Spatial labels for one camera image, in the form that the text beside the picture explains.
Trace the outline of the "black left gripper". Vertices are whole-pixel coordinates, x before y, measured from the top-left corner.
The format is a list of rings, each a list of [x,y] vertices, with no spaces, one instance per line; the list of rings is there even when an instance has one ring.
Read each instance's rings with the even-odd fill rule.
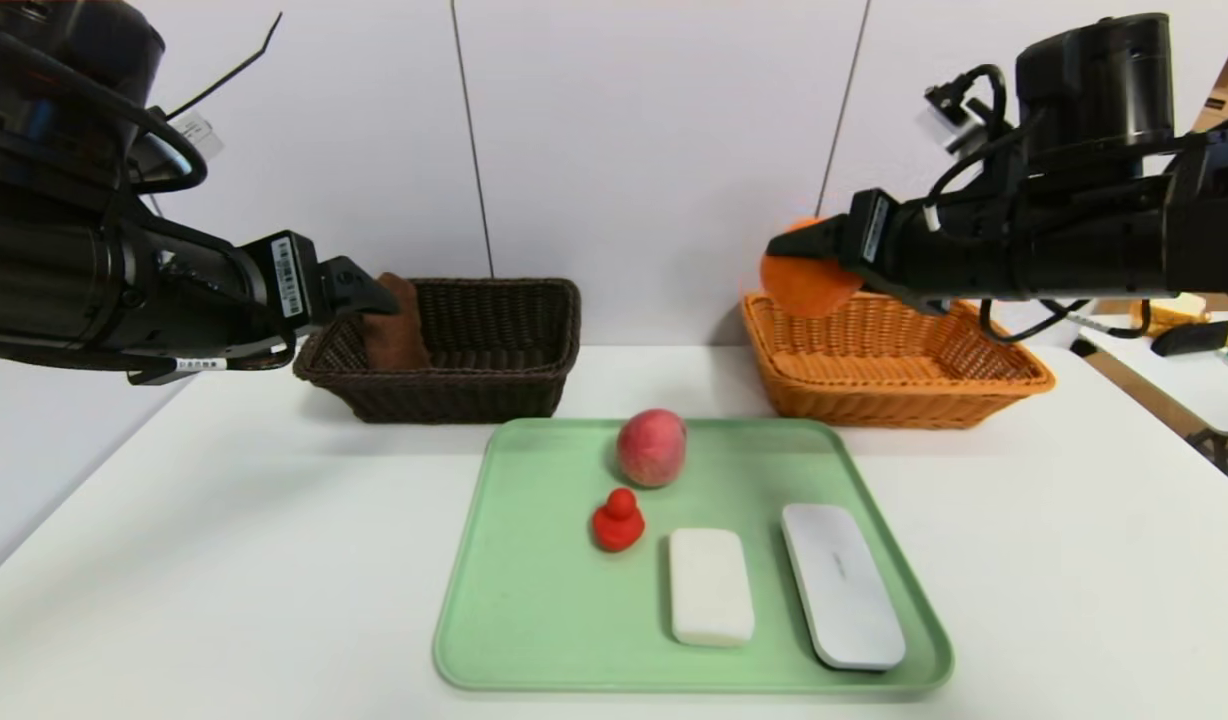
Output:
[[[317,263],[311,241],[281,231],[243,246],[176,229],[165,245],[176,358],[289,361],[300,335],[346,315],[398,315],[395,292],[336,256]]]

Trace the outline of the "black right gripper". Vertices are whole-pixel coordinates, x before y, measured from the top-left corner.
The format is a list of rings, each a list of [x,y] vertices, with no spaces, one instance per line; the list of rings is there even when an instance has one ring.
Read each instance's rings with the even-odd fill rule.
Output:
[[[1006,299],[1012,269],[993,233],[943,222],[930,229],[921,200],[898,202],[885,190],[862,190],[847,214],[809,217],[770,238],[769,258],[837,258],[871,290],[903,302]]]

